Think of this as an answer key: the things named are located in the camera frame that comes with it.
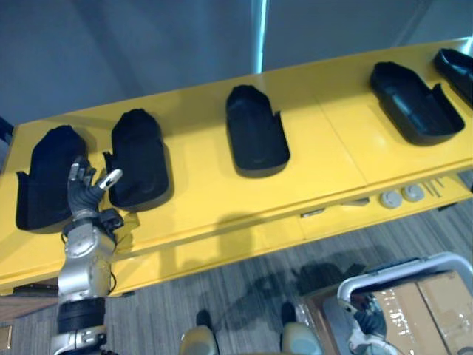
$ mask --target silver robotic arm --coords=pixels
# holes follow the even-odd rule
[[[83,157],[69,173],[67,197],[73,220],[63,230],[66,261],[58,277],[58,329],[51,341],[52,355],[113,354],[101,346],[106,343],[103,320],[116,246],[113,231],[123,219],[114,209],[99,212],[98,204],[122,171],[116,169],[92,185],[94,173]]]

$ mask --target gray carpet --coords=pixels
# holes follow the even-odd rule
[[[462,174],[470,186],[473,173]],[[278,351],[285,300],[342,281],[363,266],[453,251],[473,261],[473,201],[289,248],[107,301],[108,348],[120,355],[177,354],[181,335],[207,308],[223,354]],[[51,307],[14,322],[13,349],[48,354]]]

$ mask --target gray wall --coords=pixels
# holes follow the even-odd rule
[[[253,71],[261,0],[0,0],[13,124]],[[471,0],[268,0],[264,70],[470,36]]]

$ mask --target round knob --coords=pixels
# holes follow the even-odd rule
[[[380,201],[384,207],[395,209],[402,204],[402,197],[396,191],[387,191],[381,194]]]
[[[424,198],[423,190],[419,185],[409,185],[401,190],[404,198],[410,202],[417,202]]]

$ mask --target black cable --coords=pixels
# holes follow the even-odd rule
[[[117,287],[117,277],[115,277],[115,274],[113,273],[113,271],[111,272],[110,275],[112,276],[112,279],[113,279],[113,287],[109,290],[109,293],[112,293],[115,290],[115,287]]]

